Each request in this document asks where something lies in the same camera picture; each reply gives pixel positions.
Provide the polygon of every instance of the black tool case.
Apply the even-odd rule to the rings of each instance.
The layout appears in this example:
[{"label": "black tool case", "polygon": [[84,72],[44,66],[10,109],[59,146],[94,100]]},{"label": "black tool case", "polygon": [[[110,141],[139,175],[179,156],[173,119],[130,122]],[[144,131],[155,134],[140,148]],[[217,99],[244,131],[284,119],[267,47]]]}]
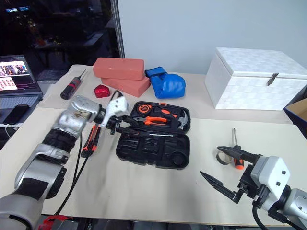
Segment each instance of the black tool case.
[{"label": "black tool case", "polygon": [[[147,113],[140,113],[141,105],[150,105]],[[170,114],[164,114],[161,110],[167,110]],[[179,129],[179,117],[187,115],[187,123],[183,130]],[[131,118],[164,117],[165,125],[146,125],[143,121],[134,122],[129,128],[149,132],[152,134],[173,135],[173,137],[149,136],[127,137],[121,135],[116,148],[116,155],[123,161],[136,164],[151,164],[157,168],[184,169],[189,163],[190,141],[185,135],[190,129],[191,118],[189,110],[183,107],[167,105],[165,103],[137,102],[130,114]]]}]

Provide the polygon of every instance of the black cable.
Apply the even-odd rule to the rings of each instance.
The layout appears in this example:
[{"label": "black cable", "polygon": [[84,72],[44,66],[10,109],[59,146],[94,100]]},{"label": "black cable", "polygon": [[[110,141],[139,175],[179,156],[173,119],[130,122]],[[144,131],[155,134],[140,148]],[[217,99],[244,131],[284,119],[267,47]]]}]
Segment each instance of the black cable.
[{"label": "black cable", "polygon": [[113,97],[115,96],[115,93],[118,93],[118,97],[122,97],[122,96],[123,96],[123,94],[122,94],[120,91],[116,90],[116,91],[113,93],[113,95],[112,95],[110,101],[113,100]]},{"label": "black cable", "polygon": [[80,156],[81,156],[81,150],[82,150],[82,133],[80,134],[80,147],[79,147],[79,153],[78,153],[78,158],[77,158],[75,173],[74,173],[74,175],[73,175],[73,180],[72,180],[72,182],[74,182],[74,180],[76,179],[76,176],[77,176],[77,171],[78,171],[78,166],[79,166],[79,160],[80,160]]},{"label": "black cable", "polygon": [[[123,94],[120,91],[116,90],[113,93],[110,101],[112,101],[112,99],[114,98],[116,93],[118,93],[118,97],[122,97],[123,96]],[[58,210],[56,211],[56,213],[54,215],[58,215],[62,211],[62,209],[64,208],[64,206],[65,206],[66,202],[68,201],[69,197],[71,196],[71,193],[72,193],[75,185],[77,184],[77,181],[78,181],[78,179],[79,179],[79,177],[80,177],[80,175],[81,175],[81,173],[83,171],[83,168],[85,167],[85,164],[86,164],[86,162],[87,162],[87,160],[89,158],[89,156],[87,156],[85,158],[85,160],[84,160],[84,162],[83,162],[83,164],[81,166],[81,169],[80,169],[78,175],[76,176],[76,173],[78,171],[78,166],[79,166],[79,159],[80,159],[80,155],[81,155],[81,149],[82,149],[82,133],[80,134],[80,148],[79,148],[78,159],[77,159],[77,163],[76,163],[76,168],[75,168],[75,173],[74,173],[74,176],[73,176],[73,182],[72,182],[71,188],[70,188],[67,196],[65,197],[64,201],[62,202],[61,206],[58,208]]]},{"label": "black cable", "polygon": [[297,230],[304,230],[304,229],[302,229],[300,226],[297,226],[296,224],[292,223],[292,222],[289,221],[289,220],[287,220],[286,223],[287,223],[288,225],[290,225],[292,228],[295,228],[295,229],[297,229]]},{"label": "black cable", "polygon": [[58,208],[57,212],[54,215],[58,215],[62,211],[63,207],[65,206],[66,202],[68,201],[69,197],[71,196],[71,193],[72,193],[75,185],[77,184],[77,181],[78,181],[78,179],[79,179],[79,177],[80,177],[80,175],[81,175],[81,173],[82,173],[82,171],[83,171],[83,169],[85,167],[85,164],[86,164],[87,160],[88,160],[88,157],[85,158],[85,160],[84,160],[84,162],[83,162],[83,164],[81,166],[81,169],[80,169],[76,179],[72,182],[71,189],[69,190],[69,192],[68,192],[67,196],[65,197],[63,203],[61,204],[61,206]]},{"label": "black cable", "polygon": [[269,230],[267,227],[265,227],[263,225],[263,223],[260,221],[259,217],[258,217],[258,208],[256,206],[253,206],[253,217],[255,219],[255,222],[258,224],[258,226],[262,229],[262,230]]}]

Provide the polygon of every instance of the roll of tape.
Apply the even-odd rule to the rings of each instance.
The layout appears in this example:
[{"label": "roll of tape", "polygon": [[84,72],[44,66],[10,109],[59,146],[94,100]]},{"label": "roll of tape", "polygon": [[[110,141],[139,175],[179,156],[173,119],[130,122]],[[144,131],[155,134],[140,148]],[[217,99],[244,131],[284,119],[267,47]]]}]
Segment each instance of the roll of tape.
[{"label": "roll of tape", "polygon": [[224,152],[222,151],[219,151],[217,154],[216,154],[216,159],[219,163],[223,164],[223,165],[228,165],[231,163],[232,161],[232,157],[231,156],[228,156],[227,154],[225,154]]}]

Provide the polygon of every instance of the pliers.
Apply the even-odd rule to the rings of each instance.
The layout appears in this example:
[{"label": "pliers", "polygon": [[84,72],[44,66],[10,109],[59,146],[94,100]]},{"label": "pliers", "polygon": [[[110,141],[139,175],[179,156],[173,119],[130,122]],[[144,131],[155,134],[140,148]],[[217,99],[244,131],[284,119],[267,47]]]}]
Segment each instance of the pliers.
[{"label": "pliers", "polygon": [[134,117],[133,118],[135,121],[143,121],[145,125],[165,125],[167,122],[167,119],[164,117],[154,117],[154,116],[147,116],[147,117]]}]

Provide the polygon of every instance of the tape measure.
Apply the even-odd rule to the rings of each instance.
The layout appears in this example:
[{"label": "tape measure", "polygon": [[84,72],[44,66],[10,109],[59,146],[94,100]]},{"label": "tape measure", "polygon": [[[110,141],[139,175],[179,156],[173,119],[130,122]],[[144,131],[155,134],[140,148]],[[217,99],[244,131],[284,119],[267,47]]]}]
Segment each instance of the tape measure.
[{"label": "tape measure", "polygon": [[152,106],[150,104],[141,104],[138,107],[138,111],[141,114],[147,114],[151,111],[151,109],[152,109]]},{"label": "tape measure", "polygon": [[226,153],[222,152],[222,151],[219,151],[217,154],[216,154],[216,159],[217,161],[220,163],[220,164],[223,164],[223,165],[228,165],[231,163],[232,161],[232,157],[231,156],[228,156]]}]

